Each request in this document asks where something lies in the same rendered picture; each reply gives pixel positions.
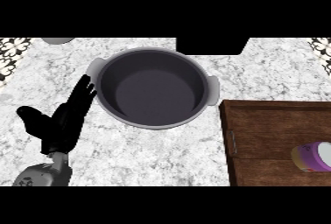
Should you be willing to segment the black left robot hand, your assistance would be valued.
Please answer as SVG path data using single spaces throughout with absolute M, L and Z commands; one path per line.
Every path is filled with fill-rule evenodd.
M 24 132 L 41 140 L 44 155 L 53 152 L 67 154 L 76 146 L 84 117 L 97 94 L 92 87 L 89 77 L 84 74 L 66 102 L 57 106 L 51 116 L 29 106 L 20 106 L 16 109 L 24 124 Z

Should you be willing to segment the black appliance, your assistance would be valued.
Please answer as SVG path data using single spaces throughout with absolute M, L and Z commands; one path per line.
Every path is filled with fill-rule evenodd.
M 175 38 L 175 50 L 186 55 L 239 55 L 248 38 Z

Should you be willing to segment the grey round object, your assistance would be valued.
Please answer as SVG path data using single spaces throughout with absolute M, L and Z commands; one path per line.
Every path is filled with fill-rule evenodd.
M 73 38 L 41 38 L 50 45 L 61 45 L 67 43 Z

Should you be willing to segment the brown wooden tray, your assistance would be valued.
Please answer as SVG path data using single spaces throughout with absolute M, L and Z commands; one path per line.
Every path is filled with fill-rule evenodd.
M 331 102 L 224 100 L 218 109 L 230 185 L 331 186 L 331 172 L 290 159 L 295 146 L 331 143 Z

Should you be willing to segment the grey pot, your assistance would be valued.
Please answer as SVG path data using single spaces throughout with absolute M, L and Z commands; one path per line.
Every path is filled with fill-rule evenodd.
M 220 98 L 217 77 L 165 48 L 131 48 L 92 59 L 87 75 L 98 106 L 118 121 L 146 130 L 188 123 Z

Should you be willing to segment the purple and yellow can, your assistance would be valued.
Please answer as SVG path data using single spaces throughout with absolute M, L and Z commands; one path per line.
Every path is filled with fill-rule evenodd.
M 304 172 L 331 172 L 331 143 L 313 142 L 292 148 L 290 158 Z

